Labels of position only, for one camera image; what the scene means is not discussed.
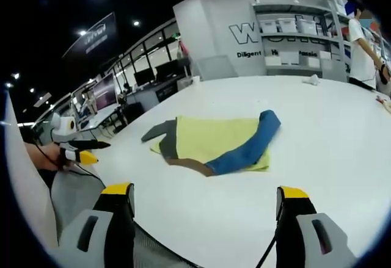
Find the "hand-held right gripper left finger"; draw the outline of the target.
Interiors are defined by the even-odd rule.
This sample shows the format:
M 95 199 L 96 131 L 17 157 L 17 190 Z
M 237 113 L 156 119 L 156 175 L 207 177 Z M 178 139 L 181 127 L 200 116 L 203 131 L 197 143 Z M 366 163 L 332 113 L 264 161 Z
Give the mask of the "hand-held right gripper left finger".
M 134 184 L 105 188 L 62 232 L 60 267 L 134 267 Z

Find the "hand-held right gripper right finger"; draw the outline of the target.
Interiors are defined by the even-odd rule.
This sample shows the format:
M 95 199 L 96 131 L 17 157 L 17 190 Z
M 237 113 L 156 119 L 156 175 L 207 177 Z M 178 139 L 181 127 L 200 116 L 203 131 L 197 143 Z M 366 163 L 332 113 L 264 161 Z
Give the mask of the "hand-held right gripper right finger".
M 356 263 L 346 233 L 328 215 L 317 212 L 303 190 L 277 188 L 276 221 L 277 267 L 352 267 Z

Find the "person's left hand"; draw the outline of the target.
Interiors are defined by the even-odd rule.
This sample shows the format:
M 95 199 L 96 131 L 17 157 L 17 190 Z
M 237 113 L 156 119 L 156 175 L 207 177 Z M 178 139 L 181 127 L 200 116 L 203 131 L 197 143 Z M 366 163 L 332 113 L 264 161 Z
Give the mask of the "person's left hand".
M 55 143 L 36 145 L 24 143 L 27 153 L 37 170 L 57 171 L 63 169 L 60 163 L 60 146 Z

